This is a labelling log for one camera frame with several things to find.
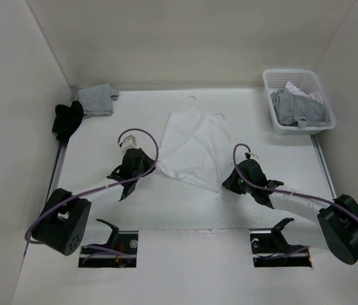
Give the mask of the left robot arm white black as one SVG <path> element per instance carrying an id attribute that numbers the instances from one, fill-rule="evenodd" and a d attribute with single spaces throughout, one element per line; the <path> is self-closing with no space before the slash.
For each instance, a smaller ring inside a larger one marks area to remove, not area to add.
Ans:
<path id="1" fill-rule="evenodd" d="M 115 225 L 97 217 L 103 208 L 126 199 L 142 177 L 152 173 L 156 162 L 142 149 L 128 149 L 109 176 L 80 191 L 55 189 L 40 216 L 28 228 L 27 243 L 43 244 L 69 256 L 79 247 L 112 253 L 118 246 Z"/>

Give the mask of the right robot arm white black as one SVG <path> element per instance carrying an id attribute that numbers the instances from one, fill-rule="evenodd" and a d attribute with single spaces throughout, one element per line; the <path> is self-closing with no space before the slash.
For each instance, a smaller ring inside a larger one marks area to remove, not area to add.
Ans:
<path id="1" fill-rule="evenodd" d="M 285 261 L 310 248 L 320 248 L 345 264 L 358 261 L 358 204 L 353 197 L 343 194 L 325 200 L 293 191 L 279 180 L 268 179 L 254 159 L 238 163 L 222 186 L 236 194 L 249 194 L 271 210 L 291 214 L 267 233 L 253 234 L 254 254 Z"/>

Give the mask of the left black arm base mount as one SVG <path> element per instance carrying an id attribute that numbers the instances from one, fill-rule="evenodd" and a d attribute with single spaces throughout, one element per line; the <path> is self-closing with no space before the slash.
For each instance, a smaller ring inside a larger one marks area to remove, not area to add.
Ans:
<path id="1" fill-rule="evenodd" d="M 139 233 L 121 231 L 97 219 L 86 229 L 79 253 L 79 268 L 135 268 Z"/>

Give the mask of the white tank top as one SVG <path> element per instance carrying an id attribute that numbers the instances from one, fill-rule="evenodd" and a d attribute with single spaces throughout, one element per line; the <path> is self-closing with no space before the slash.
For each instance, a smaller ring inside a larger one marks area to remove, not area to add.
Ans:
<path id="1" fill-rule="evenodd" d="M 165 176 L 219 193 L 229 160 L 231 134 L 222 113 L 196 109 L 189 96 L 172 111 L 159 146 L 156 168 Z"/>

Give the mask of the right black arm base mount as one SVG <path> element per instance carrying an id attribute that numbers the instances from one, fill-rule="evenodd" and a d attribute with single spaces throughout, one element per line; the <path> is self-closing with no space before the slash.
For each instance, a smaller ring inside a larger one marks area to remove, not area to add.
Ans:
<path id="1" fill-rule="evenodd" d="M 290 245 L 282 235 L 282 230 L 292 221 L 293 218 L 285 218 L 273 228 L 250 231 L 254 267 L 312 267 L 308 247 Z"/>

